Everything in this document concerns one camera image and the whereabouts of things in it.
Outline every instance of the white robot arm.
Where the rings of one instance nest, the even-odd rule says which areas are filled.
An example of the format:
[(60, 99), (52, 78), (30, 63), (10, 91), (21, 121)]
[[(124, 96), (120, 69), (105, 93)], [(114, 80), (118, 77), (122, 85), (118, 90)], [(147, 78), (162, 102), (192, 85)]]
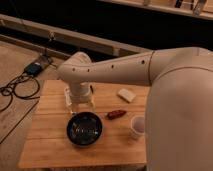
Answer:
[(148, 170), (213, 170), (212, 52), (178, 48), (97, 63), (79, 52), (58, 72), (74, 102), (90, 98), (88, 82), (151, 86), (145, 113)]

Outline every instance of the black cable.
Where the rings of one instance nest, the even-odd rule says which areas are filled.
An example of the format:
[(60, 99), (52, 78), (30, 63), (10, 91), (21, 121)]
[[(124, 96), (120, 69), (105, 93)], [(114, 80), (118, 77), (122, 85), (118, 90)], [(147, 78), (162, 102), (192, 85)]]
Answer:
[(194, 0), (191, 0), (191, 7), (190, 7), (191, 10), (194, 9)]
[[(17, 86), (20, 84), (24, 84), (30, 80), (32, 80), (36, 83), (37, 88), (35, 89), (35, 91), (33, 93), (31, 93), (30, 95), (26, 95), (26, 96), (19, 95), (16, 92)], [(0, 113), (5, 111), (12, 104), (14, 96), (19, 99), (22, 99), (22, 100), (38, 99), (39, 97), (34, 97), (34, 96), (39, 92), (39, 90), (40, 90), (40, 84), (36, 78), (34, 78), (30, 75), (27, 75), (25, 73), (22, 73), (20, 76), (15, 77), (6, 86), (0, 87), (0, 95), (2, 97), (10, 96), (10, 100), (9, 100), (8, 104), (6, 106), (4, 106), (3, 108), (0, 108)]]
[(28, 116), (33, 108), (38, 104), (38, 101), (24, 114), (24, 116), (15, 124), (15, 126), (0, 140), (0, 145), (9, 137), (9, 135), (18, 127), (18, 125)]
[(50, 64), (51, 66), (53, 66), (55, 69), (57, 69), (58, 68), (58, 66), (57, 65), (55, 65), (55, 64)]
[(175, 4), (175, 8), (180, 8), (182, 5), (183, 0), (177, 0)]

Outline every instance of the white cup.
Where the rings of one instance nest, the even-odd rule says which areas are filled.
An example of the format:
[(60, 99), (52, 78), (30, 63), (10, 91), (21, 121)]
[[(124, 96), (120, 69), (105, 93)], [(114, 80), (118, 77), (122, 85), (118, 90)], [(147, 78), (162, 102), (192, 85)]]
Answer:
[(145, 135), (145, 118), (141, 115), (136, 115), (131, 119), (131, 136), (137, 140)]

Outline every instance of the red object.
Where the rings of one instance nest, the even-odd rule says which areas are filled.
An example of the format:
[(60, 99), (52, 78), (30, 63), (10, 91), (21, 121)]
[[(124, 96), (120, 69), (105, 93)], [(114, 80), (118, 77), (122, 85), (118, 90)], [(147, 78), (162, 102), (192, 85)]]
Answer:
[(110, 120), (119, 118), (126, 114), (125, 110), (114, 110), (112, 112), (107, 113), (106, 117)]

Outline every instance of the floor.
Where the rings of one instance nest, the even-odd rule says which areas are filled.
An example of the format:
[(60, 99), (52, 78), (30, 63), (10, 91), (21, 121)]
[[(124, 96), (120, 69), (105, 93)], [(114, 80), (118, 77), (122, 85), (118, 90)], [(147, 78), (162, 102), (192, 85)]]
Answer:
[[(23, 68), (38, 57), (38, 53), (0, 41), (0, 87), (7, 84), (11, 79), (20, 75)], [(53, 58), (54, 64), (59, 65), (61, 59)], [(47, 79), (58, 79), (56, 68), (49, 66), (38, 77), (41, 87)], [(23, 94), (33, 90), (30, 83), (22, 85), (18, 93)], [(0, 96), (0, 108), (8, 99)], [(38, 100), (20, 100), (14, 98), (12, 105), (0, 113), (0, 171), (21, 171), (17, 167), (19, 157), (24, 146), (25, 138), (29, 130), (33, 113)], [(90, 167), (74, 169), (34, 169), (45, 170), (70, 170), (70, 171), (142, 171), (143, 166), (119, 166), (119, 167)]]

